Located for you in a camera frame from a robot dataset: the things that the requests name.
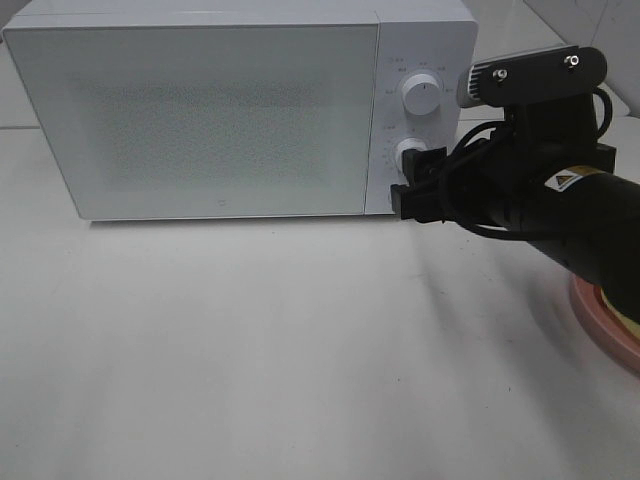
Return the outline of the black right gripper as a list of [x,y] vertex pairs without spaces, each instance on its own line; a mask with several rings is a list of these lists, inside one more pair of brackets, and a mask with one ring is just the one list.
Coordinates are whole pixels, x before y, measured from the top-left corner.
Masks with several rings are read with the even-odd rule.
[[[438,177],[439,221],[477,235],[557,235],[560,227],[525,227],[514,216],[525,200],[557,174],[576,170],[614,172],[614,148],[600,142],[613,117],[607,94],[578,94],[504,108],[505,118],[470,131],[447,158],[447,148],[402,152],[408,181]],[[428,220],[431,193],[390,187],[401,220]]]

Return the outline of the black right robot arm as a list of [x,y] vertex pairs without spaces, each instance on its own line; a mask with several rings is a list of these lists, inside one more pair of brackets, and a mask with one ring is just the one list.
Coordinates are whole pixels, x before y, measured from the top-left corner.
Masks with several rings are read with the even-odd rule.
[[615,175],[616,150],[600,141],[611,118],[596,119],[593,98],[507,106],[452,150],[405,149],[394,213],[528,243],[637,321],[639,186]]

